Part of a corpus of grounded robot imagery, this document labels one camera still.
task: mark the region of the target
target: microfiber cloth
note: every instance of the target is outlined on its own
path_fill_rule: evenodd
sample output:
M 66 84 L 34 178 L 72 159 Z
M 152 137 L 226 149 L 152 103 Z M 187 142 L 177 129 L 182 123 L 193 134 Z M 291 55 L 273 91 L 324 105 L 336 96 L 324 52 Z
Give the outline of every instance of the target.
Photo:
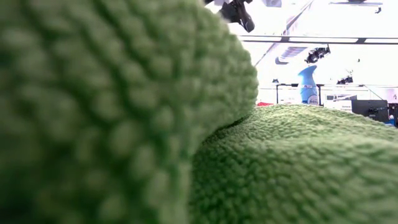
M 396 223 L 398 132 L 254 108 L 199 0 L 0 1 L 0 223 Z

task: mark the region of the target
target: black monitor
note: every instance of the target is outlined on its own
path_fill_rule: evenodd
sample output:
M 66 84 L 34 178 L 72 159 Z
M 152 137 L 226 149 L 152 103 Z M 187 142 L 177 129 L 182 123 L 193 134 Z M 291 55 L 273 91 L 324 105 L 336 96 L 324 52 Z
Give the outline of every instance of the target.
M 351 102 L 353 113 L 383 123 L 389 122 L 387 100 L 352 100 Z

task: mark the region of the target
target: ceiling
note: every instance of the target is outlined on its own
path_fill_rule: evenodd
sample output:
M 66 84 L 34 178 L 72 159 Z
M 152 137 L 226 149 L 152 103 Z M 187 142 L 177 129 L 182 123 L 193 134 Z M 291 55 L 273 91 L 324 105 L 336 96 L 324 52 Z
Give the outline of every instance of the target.
M 282 8 L 266 7 L 260 0 L 247 4 L 256 28 L 251 35 L 281 35 L 286 29 L 287 21 L 300 13 L 304 5 L 312 0 L 282 0 Z M 310 9 L 306 10 L 295 22 L 295 29 L 290 35 L 309 35 L 319 37 L 398 37 L 398 29 L 394 22 L 398 19 L 396 0 L 370 0 L 382 2 L 382 12 L 375 14 L 377 7 L 345 6 L 329 4 L 331 1 L 344 0 L 314 0 Z M 220 6 L 207 6 L 213 12 Z M 247 35 L 238 24 L 229 24 L 232 33 Z M 307 67 L 303 61 L 307 52 L 315 45 L 308 47 L 301 54 L 294 55 L 286 65 L 275 64 L 275 58 L 282 55 L 288 47 L 295 44 L 279 44 L 272 52 L 272 43 L 243 43 L 251 53 L 252 63 L 257 67 L 261 84 L 270 83 L 274 78 L 280 82 L 295 83 L 299 71 Z M 353 70 L 355 83 L 398 85 L 395 54 L 398 45 L 331 45 L 332 53 L 318 62 L 314 79 L 317 83 L 335 84 L 337 79 Z

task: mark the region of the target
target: green fabric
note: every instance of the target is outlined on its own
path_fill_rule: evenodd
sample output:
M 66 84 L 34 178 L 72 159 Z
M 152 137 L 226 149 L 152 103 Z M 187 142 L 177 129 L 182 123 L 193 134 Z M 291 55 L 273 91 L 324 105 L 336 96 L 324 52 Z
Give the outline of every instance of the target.
M 398 220 L 398 131 L 251 112 L 249 53 L 199 0 L 2 0 L 0 58 L 2 224 Z

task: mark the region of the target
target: blue bottle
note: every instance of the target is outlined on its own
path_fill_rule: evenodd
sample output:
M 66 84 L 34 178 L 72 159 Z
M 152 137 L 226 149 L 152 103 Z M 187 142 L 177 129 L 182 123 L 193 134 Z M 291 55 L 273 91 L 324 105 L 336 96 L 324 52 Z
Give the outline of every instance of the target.
M 300 91 L 302 103 L 309 105 L 319 104 L 317 85 L 313 80 L 313 72 L 316 68 L 316 65 L 312 65 L 298 74 L 298 77 L 300 78 L 298 89 Z

